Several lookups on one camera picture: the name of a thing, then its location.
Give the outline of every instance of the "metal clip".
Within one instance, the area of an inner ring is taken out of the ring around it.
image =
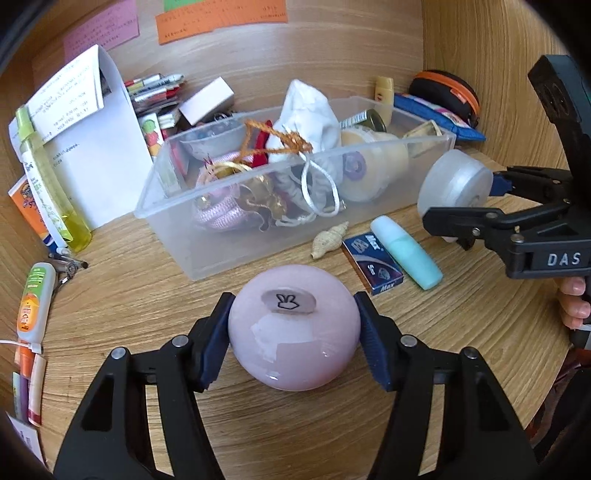
[[[51,294],[51,300],[53,301],[53,298],[55,298],[56,294],[66,283],[74,278],[74,276],[78,273],[78,270],[87,269],[89,264],[88,262],[82,260],[76,260],[75,258],[70,258],[65,255],[54,253],[50,253],[49,258],[52,260],[52,265],[56,269],[59,279]]]

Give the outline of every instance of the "pink note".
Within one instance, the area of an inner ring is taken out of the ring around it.
[[[138,36],[138,9],[135,0],[123,0],[95,15],[64,37],[66,63],[94,44],[99,44],[108,51]]]

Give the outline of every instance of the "blue box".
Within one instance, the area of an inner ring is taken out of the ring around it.
[[[402,283],[402,269],[372,232],[343,240],[343,249],[372,295]]]

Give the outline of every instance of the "seashell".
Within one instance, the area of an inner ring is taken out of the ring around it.
[[[349,227],[349,222],[334,226],[326,232],[320,232],[312,242],[312,258],[318,260],[325,253],[337,250],[343,243],[343,237]]]

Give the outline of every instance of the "finger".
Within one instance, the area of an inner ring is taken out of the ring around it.
[[[586,286],[583,277],[555,278],[555,281],[562,293],[576,295],[577,297],[585,293]]]
[[[565,295],[561,291],[556,296],[562,309],[571,317],[585,319],[591,314],[591,305],[588,302],[572,295]]]
[[[564,323],[571,330],[581,328],[581,325],[583,324],[583,319],[571,317],[564,310],[560,310],[560,318],[562,319],[562,323]]]

